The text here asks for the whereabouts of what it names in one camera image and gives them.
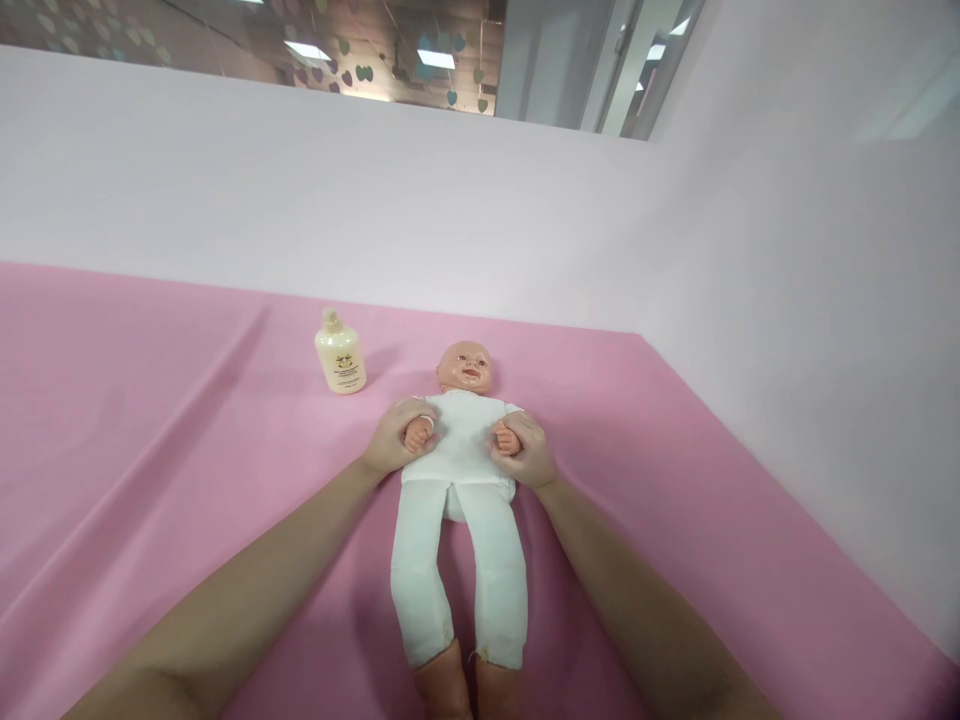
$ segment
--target white doll bodysuit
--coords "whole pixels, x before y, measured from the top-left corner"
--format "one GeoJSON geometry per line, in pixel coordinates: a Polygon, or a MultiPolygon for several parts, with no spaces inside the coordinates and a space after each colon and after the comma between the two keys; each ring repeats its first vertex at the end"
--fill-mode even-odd
{"type": "Polygon", "coordinates": [[[407,465],[390,562],[390,590],[411,667],[453,641],[453,620],[437,570],[444,517],[470,528],[477,567],[477,648],[484,660],[518,670],[527,638],[527,575],[510,501],[516,483],[490,459],[487,440],[516,405],[468,390],[423,398],[437,409],[437,447],[407,465]]]}
{"type": "Polygon", "coordinates": [[[459,389],[423,399],[437,409],[433,431],[443,437],[433,452],[403,469],[401,482],[496,483],[507,488],[513,498],[516,483],[493,464],[487,440],[492,439],[490,431],[497,420],[520,408],[459,389]]]}

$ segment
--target bottle label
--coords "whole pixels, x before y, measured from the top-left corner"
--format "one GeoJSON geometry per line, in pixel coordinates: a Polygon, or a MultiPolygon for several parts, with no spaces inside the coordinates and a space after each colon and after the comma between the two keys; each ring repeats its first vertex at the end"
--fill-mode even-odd
{"type": "Polygon", "coordinates": [[[333,374],[337,377],[338,386],[349,388],[360,382],[360,375],[358,374],[360,368],[354,362],[353,355],[350,353],[337,355],[335,365],[333,374]]]}

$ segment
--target lotion bottle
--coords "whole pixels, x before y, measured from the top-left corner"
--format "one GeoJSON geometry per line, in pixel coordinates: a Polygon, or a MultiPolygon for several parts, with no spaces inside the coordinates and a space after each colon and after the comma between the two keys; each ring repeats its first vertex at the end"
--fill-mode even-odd
{"type": "Polygon", "coordinates": [[[324,308],[323,329],[317,333],[314,342],[331,390],[339,395],[350,395],[367,384],[360,336],[340,321],[333,308],[324,308]]]}

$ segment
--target doll face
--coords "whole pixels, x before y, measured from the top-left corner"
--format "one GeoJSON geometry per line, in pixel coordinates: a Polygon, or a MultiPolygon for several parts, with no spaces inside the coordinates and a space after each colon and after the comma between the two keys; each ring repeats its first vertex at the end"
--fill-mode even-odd
{"type": "Polygon", "coordinates": [[[493,383],[490,353],[480,343],[465,341],[451,345],[440,358],[437,380],[443,392],[458,388],[486,395],[493,383]]]}

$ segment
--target forearm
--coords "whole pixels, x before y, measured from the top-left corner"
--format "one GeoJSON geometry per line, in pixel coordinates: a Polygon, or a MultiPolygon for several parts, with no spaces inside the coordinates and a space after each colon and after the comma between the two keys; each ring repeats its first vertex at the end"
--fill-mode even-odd
{"type": "Polygon", "coordinates": [[[154,685],[178,685],[199,717],[218,716],[309,596],[381,479],[360,461],[349,465],[181,600],[101,685],[152,674],[154,685]]]}
{"type": "Polygon", "coordinates": [[[537,496],[656,717],[776,717],[710,627],[589,500],[562,479],[537,496]]]}

